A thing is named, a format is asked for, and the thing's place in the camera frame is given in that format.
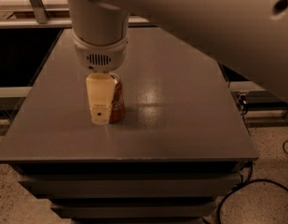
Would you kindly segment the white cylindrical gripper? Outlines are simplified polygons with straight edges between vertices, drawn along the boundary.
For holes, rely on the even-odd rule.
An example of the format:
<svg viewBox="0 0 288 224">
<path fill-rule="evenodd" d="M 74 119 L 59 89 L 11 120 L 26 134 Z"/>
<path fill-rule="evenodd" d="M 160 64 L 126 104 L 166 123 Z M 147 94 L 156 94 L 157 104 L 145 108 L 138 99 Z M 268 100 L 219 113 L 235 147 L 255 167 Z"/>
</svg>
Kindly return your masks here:
<svg viewBox="0 0 288 224">
<path fill-rule="evenodd" d="M 93 45 L 72 32 L 78 62 L 94 72 L 86 78 L 91 120 L 96 125 L 109 123 L 115 94 L 115 80 L 108 74 L 123 64 L 128 38 L 125 36 L 114 44 Z"/>
</svg>

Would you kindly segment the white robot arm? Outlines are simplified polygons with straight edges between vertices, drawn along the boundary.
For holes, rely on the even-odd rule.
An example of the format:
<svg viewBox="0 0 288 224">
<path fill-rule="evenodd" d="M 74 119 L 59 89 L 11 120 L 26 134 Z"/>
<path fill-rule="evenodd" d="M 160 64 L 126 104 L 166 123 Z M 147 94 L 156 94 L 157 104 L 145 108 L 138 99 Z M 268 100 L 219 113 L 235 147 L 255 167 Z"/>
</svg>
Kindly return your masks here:
<svg viewBox="0 0 288 224">
<path fill-rule="evenodd" d="M 67 0 L 79 62 L 99 73 L 124 61 L 138 15 L 288 104 L 288 0 Z"/>
</svg>

